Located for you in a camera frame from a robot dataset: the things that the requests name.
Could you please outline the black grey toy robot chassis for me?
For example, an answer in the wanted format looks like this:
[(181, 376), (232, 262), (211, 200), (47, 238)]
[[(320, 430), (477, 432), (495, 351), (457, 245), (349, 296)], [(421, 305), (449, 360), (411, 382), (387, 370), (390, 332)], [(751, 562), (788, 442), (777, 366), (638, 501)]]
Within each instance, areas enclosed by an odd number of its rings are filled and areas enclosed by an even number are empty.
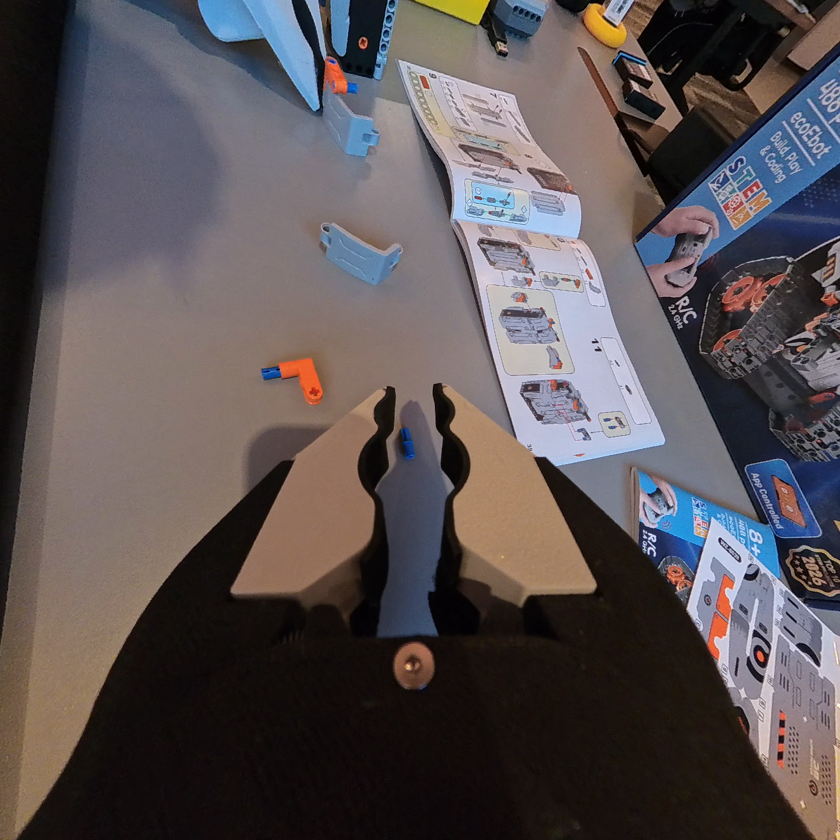
[(381, 79), (397, 1), (330, 1), (332, 49), (346, 73)]

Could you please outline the black cube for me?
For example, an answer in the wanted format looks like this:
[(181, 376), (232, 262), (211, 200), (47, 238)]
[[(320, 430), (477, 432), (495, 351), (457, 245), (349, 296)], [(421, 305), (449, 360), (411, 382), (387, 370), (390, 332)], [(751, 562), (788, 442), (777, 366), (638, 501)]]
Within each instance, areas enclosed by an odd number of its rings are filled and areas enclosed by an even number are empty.
[(637, 131), (644, 150), (647, 174), (664, 204), (670, 203), (697, 179), (752, 122), (726, 108), (696, 105), (671, 130), (651, 125)]

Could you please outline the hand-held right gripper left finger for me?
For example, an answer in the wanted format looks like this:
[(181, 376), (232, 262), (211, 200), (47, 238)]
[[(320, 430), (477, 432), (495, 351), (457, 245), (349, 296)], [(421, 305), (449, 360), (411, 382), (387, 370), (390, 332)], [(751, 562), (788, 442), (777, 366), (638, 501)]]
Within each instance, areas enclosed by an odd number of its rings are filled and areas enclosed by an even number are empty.
[(395, 389), (381, 388), (294, 459), (231, 594), (336, 607), (374, 636), (388, 575), (382, 499)]

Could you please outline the blue robot kit box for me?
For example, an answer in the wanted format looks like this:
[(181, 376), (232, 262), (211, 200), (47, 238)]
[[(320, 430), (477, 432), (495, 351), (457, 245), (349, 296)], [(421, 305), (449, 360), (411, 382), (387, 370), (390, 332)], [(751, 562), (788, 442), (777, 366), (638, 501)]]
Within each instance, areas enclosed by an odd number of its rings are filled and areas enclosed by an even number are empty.
[(838, 48), (636, 249), (784, 576), (838, 608)]

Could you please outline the yellow storage bin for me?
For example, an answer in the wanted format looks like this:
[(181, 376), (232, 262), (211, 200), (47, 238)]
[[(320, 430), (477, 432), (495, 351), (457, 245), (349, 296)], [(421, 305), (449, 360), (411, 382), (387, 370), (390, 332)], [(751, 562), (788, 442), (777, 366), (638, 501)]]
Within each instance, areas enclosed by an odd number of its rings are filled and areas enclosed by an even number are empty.
[(430, 7), (450, 17), (471, 25), (478, 25), (483, 18), (489, 0), (416, 0), (416, 3)]

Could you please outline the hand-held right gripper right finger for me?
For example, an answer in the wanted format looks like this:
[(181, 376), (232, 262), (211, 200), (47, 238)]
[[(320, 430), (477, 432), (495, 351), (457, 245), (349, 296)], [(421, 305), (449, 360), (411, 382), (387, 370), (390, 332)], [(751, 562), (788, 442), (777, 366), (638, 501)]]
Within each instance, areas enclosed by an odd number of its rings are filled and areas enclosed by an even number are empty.
[(595, 578), (536, 458), (451, 386), (433, 388), (453, 484), (428, 602), (439, 635), (478, 631), (532, 595), (588, 595)]

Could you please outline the grey desk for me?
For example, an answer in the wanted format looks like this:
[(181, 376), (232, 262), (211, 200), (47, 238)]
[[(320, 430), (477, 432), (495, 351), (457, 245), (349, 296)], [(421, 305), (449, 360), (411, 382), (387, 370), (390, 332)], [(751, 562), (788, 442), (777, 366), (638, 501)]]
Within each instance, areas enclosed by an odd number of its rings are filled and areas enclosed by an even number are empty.
[[(351, 107), (381, 133), (343, 154), (262, 43), (225, 45), (189, 2), (78, 2), (61, 68), (14, 560), (2, 645), (2, 838), (43, 801), (112, 661), (166, 576), (279, 461), (379, 387), (394, 438), (381, 484), (391, 572), (383, 635), (434, 630), (427, 591), (447, 484), (432, 386), (507, 431), (446, 170), (400, 58), (512, 91), (574, 184), (581, 235), (666, 444), (565, 472), (625, 528), (631, 465), (752, 515), (738, 471), (637, 258), (658, 213), (552, 7), (499, 59), (480, 28), (400, 2), (382, 80)], [(402, 256), (378, 286), (334, 265), (337, 224)], [(312, 359), (320, 404), (262, 368)]]

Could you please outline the small black device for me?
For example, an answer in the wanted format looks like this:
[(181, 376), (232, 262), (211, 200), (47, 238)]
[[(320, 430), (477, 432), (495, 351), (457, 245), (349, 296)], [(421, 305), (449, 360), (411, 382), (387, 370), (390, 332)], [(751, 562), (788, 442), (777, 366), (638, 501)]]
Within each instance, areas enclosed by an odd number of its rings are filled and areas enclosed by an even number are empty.
[(620, 49), (612, 61), (612, 66), (623, 81), (632, 81), (645, 89), (650, 89), (653, 85), (653, 76), (645, 58)]
[(665, 105), (657, 99), (655, 93), (639, 85), (632, 77), (624, 80), (622, 94), (623, 101), (629, 108), (639, 111), (651, 122), (656, 122), (665, 111)]

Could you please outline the open instruction booklet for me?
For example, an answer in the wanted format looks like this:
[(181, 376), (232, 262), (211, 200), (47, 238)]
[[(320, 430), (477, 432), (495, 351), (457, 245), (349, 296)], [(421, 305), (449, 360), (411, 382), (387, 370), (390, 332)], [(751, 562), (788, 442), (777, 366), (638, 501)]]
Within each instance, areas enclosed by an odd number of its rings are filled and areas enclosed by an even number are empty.
[(445, 164), (513, 432), (561, 466), (662, 445), (625, 353), (581, 202), (510, 93), (399, 62), (416, 119)]

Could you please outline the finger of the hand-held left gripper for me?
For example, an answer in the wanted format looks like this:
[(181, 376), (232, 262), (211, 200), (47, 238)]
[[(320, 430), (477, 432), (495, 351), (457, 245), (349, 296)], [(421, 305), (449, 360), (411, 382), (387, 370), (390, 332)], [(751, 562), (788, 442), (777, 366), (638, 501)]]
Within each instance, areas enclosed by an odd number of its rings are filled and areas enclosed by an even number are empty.
[(322, 108), (326, 46), (317, 1), (265, 1), (259, 26), (311, 110)]

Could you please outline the robot sticker sheet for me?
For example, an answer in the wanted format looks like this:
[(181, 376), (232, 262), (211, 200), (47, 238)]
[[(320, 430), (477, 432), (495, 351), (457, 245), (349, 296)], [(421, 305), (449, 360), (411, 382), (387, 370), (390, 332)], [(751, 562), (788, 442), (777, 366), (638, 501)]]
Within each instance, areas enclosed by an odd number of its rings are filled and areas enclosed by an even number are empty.
[(718, 521), (689, 598), (767, 771), (816, 838), (838, 838), (838, 639)]

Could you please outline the beige cardboard box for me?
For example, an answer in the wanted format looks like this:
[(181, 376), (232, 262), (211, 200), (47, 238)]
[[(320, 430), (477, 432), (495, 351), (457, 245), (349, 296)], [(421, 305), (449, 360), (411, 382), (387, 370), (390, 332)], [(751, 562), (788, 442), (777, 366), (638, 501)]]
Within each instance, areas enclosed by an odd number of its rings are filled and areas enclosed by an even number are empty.
[(838, 45), (839, 6), (836, 1), (819, 2), (812, 12), (814, 27), (805, 32), (794, 28), (768, 58), (764, 67), (745, 87), (756, 108), (765, 113), (802, 76)]

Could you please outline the grey curved panel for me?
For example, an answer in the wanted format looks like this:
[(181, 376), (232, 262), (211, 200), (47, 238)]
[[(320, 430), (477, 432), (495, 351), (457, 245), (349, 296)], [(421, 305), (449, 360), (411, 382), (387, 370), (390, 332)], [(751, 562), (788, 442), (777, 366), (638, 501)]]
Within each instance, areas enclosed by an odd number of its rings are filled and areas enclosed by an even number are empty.
[(346, 154), (365, 157), (379, 143), (380, 133), (371, 117), (354, 113), (330, 87), (323, 91), (322, 116), (333, 139)]
[(382, 250), (332, 223), (321, 225), (320, 241), (326, 247), (327, 258), (334, 265), (373, 286), (378, 286), (391, 275), (403, 253), (399, 244)]

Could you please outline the grey motor block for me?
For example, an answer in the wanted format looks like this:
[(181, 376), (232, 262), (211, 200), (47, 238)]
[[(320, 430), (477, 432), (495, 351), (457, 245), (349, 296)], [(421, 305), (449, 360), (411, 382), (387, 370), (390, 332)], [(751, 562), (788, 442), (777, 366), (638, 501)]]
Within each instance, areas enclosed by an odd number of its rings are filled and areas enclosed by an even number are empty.
[(539, 30), (548, 7), (548, 1), (494, 1), (490, 14), (506, 35), (529, 39)]

